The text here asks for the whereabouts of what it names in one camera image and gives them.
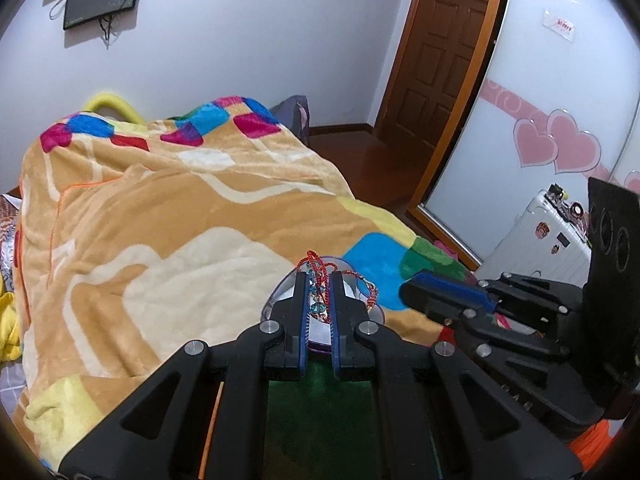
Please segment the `yellow cloth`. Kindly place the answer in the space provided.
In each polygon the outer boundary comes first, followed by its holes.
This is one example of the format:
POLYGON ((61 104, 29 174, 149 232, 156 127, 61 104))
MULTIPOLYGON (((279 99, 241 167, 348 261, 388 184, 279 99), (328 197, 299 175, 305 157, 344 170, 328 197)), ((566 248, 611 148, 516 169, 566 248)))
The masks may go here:
POLYGON ((15 362, 23 354, 21 317, 14 292, 4 282, 0 296, 0 354, 2 363, 15 362))

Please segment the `cosmetics on suitcase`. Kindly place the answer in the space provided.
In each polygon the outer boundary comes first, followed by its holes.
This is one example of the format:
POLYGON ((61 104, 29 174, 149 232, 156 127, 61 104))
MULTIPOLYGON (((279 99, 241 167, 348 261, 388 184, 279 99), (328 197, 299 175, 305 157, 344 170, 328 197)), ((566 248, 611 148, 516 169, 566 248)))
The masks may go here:
POLYGON ((588 231, 588 214, 584 206, 568 199, 568 194, 559 185, 553 183, 544 193, 546 199, 558 211, 561 218, 572 224, 574 228, 586 235, 588 231))

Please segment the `colourful patchwork fleece blanket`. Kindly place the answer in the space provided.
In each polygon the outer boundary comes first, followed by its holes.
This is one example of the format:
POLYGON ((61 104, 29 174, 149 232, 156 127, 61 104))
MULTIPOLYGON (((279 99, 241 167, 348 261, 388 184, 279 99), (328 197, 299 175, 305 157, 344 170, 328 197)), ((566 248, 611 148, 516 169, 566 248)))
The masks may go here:
POLYGON ((431 344, 399 285, 472 274, 242 96, 145 125, 65 117, 26 151, 13 283, 26 389, 17 430, 47 466, 179 347, 256 323, 310 252, 374 288, 385 322, 431 344))

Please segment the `white suitcase with stickers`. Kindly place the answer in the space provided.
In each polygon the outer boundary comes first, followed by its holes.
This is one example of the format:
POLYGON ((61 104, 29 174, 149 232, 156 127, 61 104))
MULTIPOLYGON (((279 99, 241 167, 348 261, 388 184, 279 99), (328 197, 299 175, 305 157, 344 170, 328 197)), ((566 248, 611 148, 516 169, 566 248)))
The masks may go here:
POLYGON ((590 258, 585 234, 562 216, 545 192, 540 192, 475 271, 475 277, 496 280, 511 273, 582 287, 588 278, 590 258))

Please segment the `white paper label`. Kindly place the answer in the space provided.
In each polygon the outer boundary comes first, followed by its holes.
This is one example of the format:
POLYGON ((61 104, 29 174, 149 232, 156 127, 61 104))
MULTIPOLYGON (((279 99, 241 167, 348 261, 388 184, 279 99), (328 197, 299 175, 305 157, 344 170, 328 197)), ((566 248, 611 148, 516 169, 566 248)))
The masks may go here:
POLYGON ((544 11, 542 26, 561 36, 566 41, 574 41, 575 25, 571 21, 561 18, 549 10, 544 11))

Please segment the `purple heart-shaped jewelry tin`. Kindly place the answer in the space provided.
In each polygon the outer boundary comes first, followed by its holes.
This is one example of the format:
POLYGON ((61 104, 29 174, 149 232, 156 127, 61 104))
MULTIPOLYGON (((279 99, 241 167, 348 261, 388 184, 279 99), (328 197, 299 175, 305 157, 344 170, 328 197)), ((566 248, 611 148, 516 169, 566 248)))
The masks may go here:
POLYGON ((378 288, 376 285, 357 272, 342 258, 332 256, 318 256, 315 252, 308 252, 307 257, 300 260, 298 265, 280 281, 267 299, 261 321, 270 320, 274 305, 281 300, 290 299, 294 294, 296 273, 303 271, 308 276, 308 335, 309 350, 321 353, 331 351, 330 341, 330 307, 329 307, 329 275, 340 271, 343 274, 345 295, 356 299, 366 306, 371 321, 383 324, 384 313, 378 304, 378 288))

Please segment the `brown wooden door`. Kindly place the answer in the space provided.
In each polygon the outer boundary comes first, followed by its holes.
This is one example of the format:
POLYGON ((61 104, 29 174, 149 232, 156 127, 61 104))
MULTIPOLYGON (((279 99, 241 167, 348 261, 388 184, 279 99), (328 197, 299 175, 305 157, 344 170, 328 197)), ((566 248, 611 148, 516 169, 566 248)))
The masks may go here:
POLYGON ((411 0, 375 123, 392 152, 383 176, 392 202, 409 198, 436 154, 499 0, 411 0))

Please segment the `yellow curved tube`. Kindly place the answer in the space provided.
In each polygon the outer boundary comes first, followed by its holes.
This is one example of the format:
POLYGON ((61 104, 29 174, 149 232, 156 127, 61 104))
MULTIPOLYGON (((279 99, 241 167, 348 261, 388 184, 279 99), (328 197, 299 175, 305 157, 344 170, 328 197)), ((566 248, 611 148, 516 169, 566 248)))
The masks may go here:
POLYGON ((120 96, 111 92, 101 92, 88 99, 82 107, 86 112, 96 113, 98 110, 110 110, 125 122, 136 125, 145 125, 146 120, 120 96))

